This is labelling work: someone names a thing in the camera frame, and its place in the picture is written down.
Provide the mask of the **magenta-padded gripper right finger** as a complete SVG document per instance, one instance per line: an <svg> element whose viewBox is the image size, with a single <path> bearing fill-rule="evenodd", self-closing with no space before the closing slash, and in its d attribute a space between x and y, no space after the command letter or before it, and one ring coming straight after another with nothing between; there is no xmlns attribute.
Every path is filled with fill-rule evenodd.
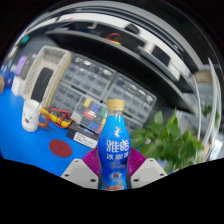
<svg viewBox="0 0 224 224"><path fill-rule="evenodd" d="M166 172L154 158L146 159L138 150L131 148L128 158L128 188L148 185L166 176Z"/></svg>

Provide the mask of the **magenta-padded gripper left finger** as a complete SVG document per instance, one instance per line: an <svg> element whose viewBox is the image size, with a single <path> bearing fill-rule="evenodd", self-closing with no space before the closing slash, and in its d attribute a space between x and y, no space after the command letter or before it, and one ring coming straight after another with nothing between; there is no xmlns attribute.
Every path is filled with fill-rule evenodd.
<svg viewBox="0 0 224 224"><path fill-rule="evenodd" d="M101 164L97 149L94 148L82 159L74 159L61 177L84 188L98 189L100 174Z"/></svg>

